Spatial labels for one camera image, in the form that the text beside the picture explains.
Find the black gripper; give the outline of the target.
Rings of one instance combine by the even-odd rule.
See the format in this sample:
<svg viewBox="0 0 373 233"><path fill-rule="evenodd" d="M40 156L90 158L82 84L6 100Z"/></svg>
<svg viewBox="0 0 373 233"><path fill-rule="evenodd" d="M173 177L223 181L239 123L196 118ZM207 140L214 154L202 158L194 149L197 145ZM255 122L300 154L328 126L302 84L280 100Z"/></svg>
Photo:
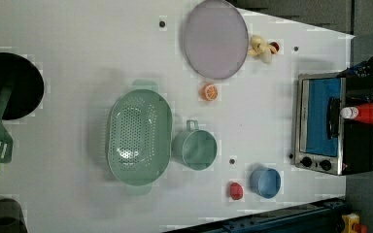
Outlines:
<svg viewBox="0 0 373 233"><path fill-rule="evenodd" d="M351 101L373 102L373 56L340 72L346 81L346 96Z"/></svg>

